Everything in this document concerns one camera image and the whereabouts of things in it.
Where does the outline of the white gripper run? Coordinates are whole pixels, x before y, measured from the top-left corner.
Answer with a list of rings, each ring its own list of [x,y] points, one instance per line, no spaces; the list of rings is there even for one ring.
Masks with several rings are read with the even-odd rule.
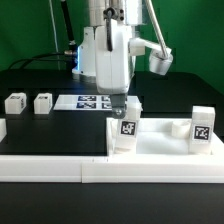
[[[132,27],[120,25],[111,20],[113,50],[107,49],[106,26],[99,26],[95,31],[95,67],[96,84],[101,94],[109,94],[112,116],[123,119],[126,115],[126,95],[133,74],[134,59],[129,54],[129,40]]]

